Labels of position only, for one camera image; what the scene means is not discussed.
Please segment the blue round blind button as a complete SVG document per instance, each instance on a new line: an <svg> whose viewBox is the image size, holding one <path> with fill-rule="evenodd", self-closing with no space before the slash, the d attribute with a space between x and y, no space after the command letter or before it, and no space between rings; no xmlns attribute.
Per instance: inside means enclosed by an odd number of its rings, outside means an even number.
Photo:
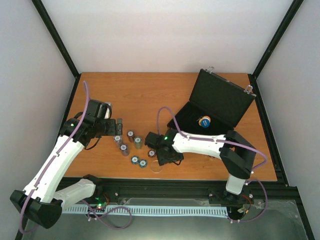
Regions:
<svg viewBox="0 0 320 240"><path fill-rule="evenodd" d="M206 123L206 122L202 122L202 123L199 123L199 125L202 127L202 128L208 128L210 126L211 123Z"/></svg>

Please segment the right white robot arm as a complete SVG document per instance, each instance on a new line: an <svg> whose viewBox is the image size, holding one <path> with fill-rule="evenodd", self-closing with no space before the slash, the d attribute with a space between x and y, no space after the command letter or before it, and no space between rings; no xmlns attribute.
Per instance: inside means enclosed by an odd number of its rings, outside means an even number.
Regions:
<svg viewBox="0 0 320 240"><path fill-rule="evenodd" d="M225 189L240 195L245 181L251 177L256 149L239 133L200 135L169 129L164 135L149 132L144 144L155 151L158 164L180 164L184 153L214 157L223 162L228 172Z"/></svg>

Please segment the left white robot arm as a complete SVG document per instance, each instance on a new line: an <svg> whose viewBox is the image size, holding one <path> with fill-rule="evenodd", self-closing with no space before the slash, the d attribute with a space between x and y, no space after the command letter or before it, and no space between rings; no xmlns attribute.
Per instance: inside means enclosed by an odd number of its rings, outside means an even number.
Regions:
<svg viewBox="0 0 320 240"><path fill-rule="evenodd" d="M94 122L69 119L36 176L23 190L14 190L10 196L21 218L28 218L49 229L59 220L62 212L72 205L87 198L95 202L101 200L104 195L102 180L91 174L62 190L57 187L73 160L91 139L120 136L122 133L120 118L102 118Z"/></svg>

